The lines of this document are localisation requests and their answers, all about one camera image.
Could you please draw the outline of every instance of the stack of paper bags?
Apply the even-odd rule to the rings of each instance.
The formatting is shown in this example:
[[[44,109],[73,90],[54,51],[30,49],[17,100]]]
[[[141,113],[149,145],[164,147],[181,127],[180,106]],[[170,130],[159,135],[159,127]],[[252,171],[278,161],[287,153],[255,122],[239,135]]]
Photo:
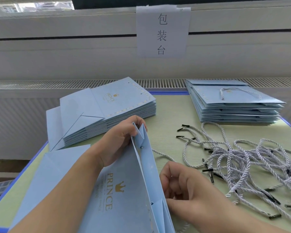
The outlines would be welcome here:
[[[77,146],[44,155],[11,229],[54,189],[89,147]],[[175,233],[144,125],[122,156],[98,176],[78,230],[92,232]]]
[[[284,104],[238,80],[187,79],[201,122],[274,123]]]
[[[132,115],[155,114],[155,98],[131,78],[75,92],[47,111],[50,151],[105,133]]]

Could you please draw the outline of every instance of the left hand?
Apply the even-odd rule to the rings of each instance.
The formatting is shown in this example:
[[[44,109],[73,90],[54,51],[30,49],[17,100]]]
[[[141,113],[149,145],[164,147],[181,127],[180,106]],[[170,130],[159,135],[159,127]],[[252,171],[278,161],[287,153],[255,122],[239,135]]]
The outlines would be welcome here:
[[[99,148],[98,156],[102,167],[107,167],[116,161],[124,148],[129,144],[131,136],[137,135],[136,128],[132,124],[133,122],[138,128],[144,124],[147,130],[145,121],[141,117],[133,115],[111,128],[100,141],[91,147]]]

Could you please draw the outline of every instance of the green table surface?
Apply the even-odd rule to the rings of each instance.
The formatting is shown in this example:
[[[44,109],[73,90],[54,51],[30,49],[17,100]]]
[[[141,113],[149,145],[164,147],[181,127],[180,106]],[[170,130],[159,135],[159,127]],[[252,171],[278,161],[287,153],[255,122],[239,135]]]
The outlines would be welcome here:
[[[183,163],[182,150],[185,143],[184,140],[175,138],[176,135],[186,135],[191,137],[189,132],[177,132],[182,124],[193,125],[200,128],[196,110],[192,104],[190,96],[155,96],[157,99],[157,115],[145,119],[148,127],[148,135],[153,149],[166,153],[173,157],[177,162]],[[284,148],[291,150],[291,127],[284,121],[279,120],[273,125],[222,125],[225,133],[231,143],[236,139],[247,139],[253,142],[258,142],[261,138],[274,140],[281,144]],[[223,141],[221,131],[214,125],[207,124],[205,126],[207,133],[216,141]],[[98,141],[102,135],[80,142],[77,145],[93,144]],[[35,174],[37,167],[43,155],[48,152],[48,145],[39,153],[31,165],[20,176],[16,183],[12,186],[10,191],[0,201],[0,227],[9,227],[17,210],[22,202],[22,199],[30,185],[30,182]],[[166,158],[154,154],[157,169],[160,172],[164,164],[168,161]],[[209,156],[207,151],[204,151],[199,145],[190,144],[187,149],[187,159],[193,164],[202,163],[202,158]],[[252,167],[251,173],[254,181],[262,188],[267,188],[278,182],[269,173]],[[227,184],[224,181],[214,177],[214,185],[223,193],[228,192]],[[285,188],[281,188],[272,192],[281,203],[282,206],[286,203],[291,203],[291,192]],[[262,202],[255,196],[246,195],[245,198],[254,205],[260,207],[267,213],[275,214],[275,210]],[[284,217],[275,220],[269,220],[266,217],[259,215],[246,206],[239,204],[245,211],[250,212],[255,217],[269,222],[273,225],[281,227],[291,232],[291,222]],[[172,217],[175,229],[182,227],[183,222],[176,217]],[[187,230],[187,233],[197,232],[193,227]]]

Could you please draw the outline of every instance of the radiator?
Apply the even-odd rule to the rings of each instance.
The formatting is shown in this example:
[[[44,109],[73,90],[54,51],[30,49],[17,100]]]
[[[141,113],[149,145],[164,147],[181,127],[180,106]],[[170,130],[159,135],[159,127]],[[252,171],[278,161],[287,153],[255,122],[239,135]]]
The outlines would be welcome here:
[[[287,102],[281,115],[291,123],[291,78],[240,78]],[[45,111],[59,98],[115,80],[0,81],[0,159],[31,159],[47,141]],[[138,79],[151,90],[185,90],[184,79]]]

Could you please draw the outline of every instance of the white twisted rope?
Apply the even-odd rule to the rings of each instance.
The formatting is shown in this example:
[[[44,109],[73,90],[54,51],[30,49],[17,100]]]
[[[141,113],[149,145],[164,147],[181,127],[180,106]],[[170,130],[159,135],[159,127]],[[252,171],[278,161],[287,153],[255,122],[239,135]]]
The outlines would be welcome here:
[[[207,123],[216,125],[218,128],[221,129],[224,142],[214,141],[207,134],[204,128],[205,124]],[[268,139],[261,139],[258,144],[248,140],[238,139],[234,141],[233,145],[234,147],[236,147],[236,149],[233,149],[229,141],[227,140],[224,129],[214,122],[203,122],[201,125],[201,130],[189,125],[182,126],[183,128],[179,129],[178,131],[189,131],[194,135],[194,138],[177,136],[178,138],[187,140],[184,144],[182,153],[184,163],[187,166],[192,168],[206,167],[206,171],[209,172],[212,183],[213,175],[225,180],[229,186],[229,192],[226,194],[226,197],[236,197],[236,200],[233,201],[234,204],[242,202],[243,204],[249,206],[261,215],[269,217],[269,219],[275,219],[284,216],[291,221],[291,215],[283,210],[283,208],[281,207],[281,203],[270,194],[271,191],[275,191],[276,189],[281,187],[286,187],[291,191],[291,160],[287,154],[291,154],[291,150],[284,149],[277,142]],[[207,140],[201,141],[198,133]],[[206,160],[203,159],[203,162],[199,165],[191,165],[186,159],[186,148],[187,145],[191,142],[199,144],[205,150],[210,150],[209,152],[211,152],[211,155]],[[273,143],[278,148],[273,149],[265,147],[263,145],[265,142]],[[256,148],[251,150],[244,150],[240,147],[240,143],[253,145]],[[220,145],[225,145],[227,149],[222,148]],[[152,149],[152,151],[166,157],[171,161],[175,161],[167,154],[158,152],[154,149]],[[269,187],[267,189],[262,189],[258,187],[253,182],[250,174],[250,167],[252,165],[260,166],[267,172],[271,173],[280,182],[280,184]],[[245,192],[255,194],[256,196],[260,197],[265,203],[271,205],[278,212],[278,214],[271,215],[257,208],[252,203],[244,199]],[[291,203],[285,204],[284,207],[286,209],[291,209]],[[189,224],[186,223],[182,230],[178,233],[183,233],[188,228],[188,226]]]
[[[262,96],[260,94],[256,93],[256,92],[251,92],[251,91],[240,89],[240,88],[221,88],[220,89],[220,95],[221,95],[221,99],[223,101],[224,101],[223,91],[226,91],[226,90],[237,90],[237,91],[247,92],[249,94],[255,94],[255,95],[258,95],[259,100],[262,100]]]

